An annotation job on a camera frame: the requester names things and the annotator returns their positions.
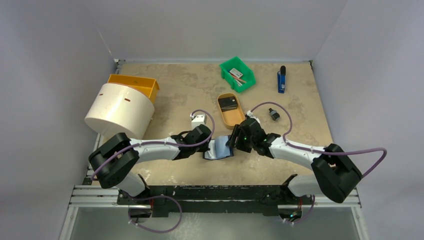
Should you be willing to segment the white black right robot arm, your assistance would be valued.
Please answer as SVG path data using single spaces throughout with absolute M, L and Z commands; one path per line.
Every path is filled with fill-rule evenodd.
M 324 195 L 335 203 L 343 203 L 362 180 L 363 174 L 337 144 L 317 147 L 285 140 L 277 133 L 266 133 L 254 118 L 237 124 L 227 146 L 271 159 L 287 160 L 312 170 L 310 175 L 290 176 L 283 184 L 280 196 L 288 204 L 305 195 Z

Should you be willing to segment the blue leather card holder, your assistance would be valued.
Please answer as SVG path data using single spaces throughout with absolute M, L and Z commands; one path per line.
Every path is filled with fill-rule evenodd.
M 221 160 L 234 156 L 234 150 L 229 146 L 230 135 L 218 136 L 208 144 L 208 150 L 202 154 L 205 160 Z

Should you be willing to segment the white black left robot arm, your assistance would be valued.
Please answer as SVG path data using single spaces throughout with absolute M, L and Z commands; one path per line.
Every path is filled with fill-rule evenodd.
M 149 199 L 149 190 L 144 178 L 132 172 L 132 168 L 146 161 L 187 159 L 195 153 L 209 149 L 212 130 L 201 124 L 193 130 L 181 132 L 164 139 L 139 140 L 117 133 L 97 150 L 88 161 L 103 189 L 117 187 L 129 195 L 138 205 Z

